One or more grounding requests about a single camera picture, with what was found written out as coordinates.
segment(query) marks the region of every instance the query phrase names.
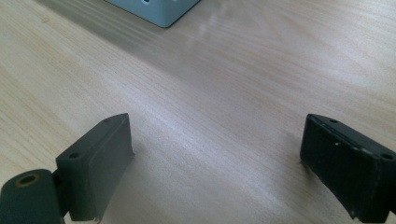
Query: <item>screw hole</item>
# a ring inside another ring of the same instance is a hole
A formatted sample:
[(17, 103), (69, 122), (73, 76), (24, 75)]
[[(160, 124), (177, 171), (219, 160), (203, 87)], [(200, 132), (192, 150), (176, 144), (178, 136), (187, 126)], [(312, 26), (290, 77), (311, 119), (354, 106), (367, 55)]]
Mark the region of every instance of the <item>screw hole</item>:
[(381, 156), (382, 156), (382, 158), (384, 158), (384, 159), (393, 160), (393, 157), (392, 157), (391, 155), (389, 155), (389, 154), (382, 154)]
[(70, 159), (75, 159), (75, 158), (77, 158), (77, 157), (79, 157), (79, 154), (78, 154), (77, 152), (72, 153), (72, 154), (69, 156)]
[(20, 178), (19, 180), (17, 180), (15, 185), (17, 186), (17, 188), (24, 188), (24, 187), (34, 184), (38, 180), (39, 177), (40, 176), (38, 174), (26, 175), (26, 176)]

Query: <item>metal box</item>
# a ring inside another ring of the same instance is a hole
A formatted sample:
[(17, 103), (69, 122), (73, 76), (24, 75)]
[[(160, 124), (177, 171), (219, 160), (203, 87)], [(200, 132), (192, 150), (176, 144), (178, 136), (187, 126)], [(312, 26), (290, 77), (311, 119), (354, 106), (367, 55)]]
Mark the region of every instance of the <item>metal box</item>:
[(106, 0), (163, 28), (172, 25), (199, 0)]

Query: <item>wood grain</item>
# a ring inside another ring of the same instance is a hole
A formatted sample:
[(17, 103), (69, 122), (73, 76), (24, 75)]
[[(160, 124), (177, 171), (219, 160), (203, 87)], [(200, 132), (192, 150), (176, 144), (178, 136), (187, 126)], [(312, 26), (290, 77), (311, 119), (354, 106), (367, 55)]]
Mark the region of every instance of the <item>wood grain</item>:
[(136, 157), (103, 223), (356, 223), (299, 163), (304, 119), (396, 149), (395, 11), (203, 0), (162, 29), (100, 0), (3, 0), (0, 184), (127, 112)]

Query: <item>light wood surface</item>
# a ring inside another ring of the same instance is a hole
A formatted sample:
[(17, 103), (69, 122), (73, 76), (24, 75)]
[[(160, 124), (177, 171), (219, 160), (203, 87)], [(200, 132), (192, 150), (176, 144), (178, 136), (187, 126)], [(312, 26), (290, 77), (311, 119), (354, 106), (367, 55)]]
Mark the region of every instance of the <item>light wood surface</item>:
[(395, 11), (203, 0), (162, 29), (100, 0), (2, 0), (0, 184), (127, 112), (136, 157), (102, 223), (356, 223), (299, 163), (304, 120), (396, 149)]

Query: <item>wooden table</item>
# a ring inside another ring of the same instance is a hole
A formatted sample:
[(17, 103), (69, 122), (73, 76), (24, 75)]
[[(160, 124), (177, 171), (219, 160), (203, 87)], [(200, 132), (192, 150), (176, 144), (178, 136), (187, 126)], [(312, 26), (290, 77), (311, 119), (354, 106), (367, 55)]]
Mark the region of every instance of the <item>wooden table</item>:
[(396, 149), (395, 11), (203, 0), (162, 29), (100, 0), (2, 0), (0, 184), (126, 112), (136, 157), (102, 223), (356, 223), (299, 163), (304, 121)]

